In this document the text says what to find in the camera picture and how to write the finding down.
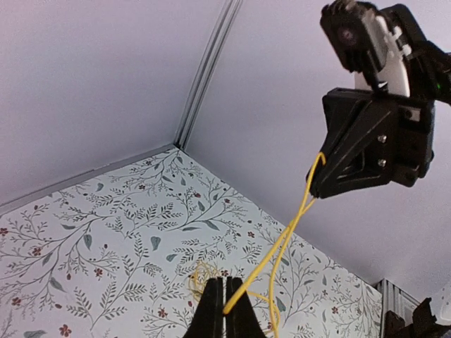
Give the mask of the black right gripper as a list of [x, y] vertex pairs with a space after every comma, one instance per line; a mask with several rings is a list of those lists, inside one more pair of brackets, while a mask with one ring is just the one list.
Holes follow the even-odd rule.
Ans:
[[411, 187], [433, 159], [434, 102], [336, 88], [323, 97], [326, 162], [310, 193], [332, 197], [396, 182]]

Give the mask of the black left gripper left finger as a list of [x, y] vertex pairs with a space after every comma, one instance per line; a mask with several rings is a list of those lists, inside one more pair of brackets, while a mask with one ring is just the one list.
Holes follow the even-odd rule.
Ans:
[[208, 279], [192, 322], [183, 338], [220, 338], [223, 335], [223, 279]]

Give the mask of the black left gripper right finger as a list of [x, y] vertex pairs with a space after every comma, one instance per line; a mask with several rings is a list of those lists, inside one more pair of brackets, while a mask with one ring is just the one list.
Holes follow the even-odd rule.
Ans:
[[227, 338], [264, 338], [264, 332], [246, 292], [225, 315], [225, 318], [225, 336]]

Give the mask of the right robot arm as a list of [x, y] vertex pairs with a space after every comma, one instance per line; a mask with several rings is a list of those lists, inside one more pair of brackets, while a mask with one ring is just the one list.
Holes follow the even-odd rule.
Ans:
[[450, 102], [449, 53], [427, 40], [402, 4], [334, 1], [320, 24], [354, 87], [322, 99], [327, 134], [310, 194], [413, 186], [434, 157], [435, 103]]

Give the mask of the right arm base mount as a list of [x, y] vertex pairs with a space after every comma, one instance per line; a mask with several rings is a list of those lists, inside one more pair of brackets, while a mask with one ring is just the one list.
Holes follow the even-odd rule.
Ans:
[[450, 326], [438, 324], [431, 311], [432, 298], [424, 299], [413, 311], [412, 323], [405, 324], [403, 318], [393, 311], [385, 314], [383, 337], [387, 338], [441, 338], [450, 337]]

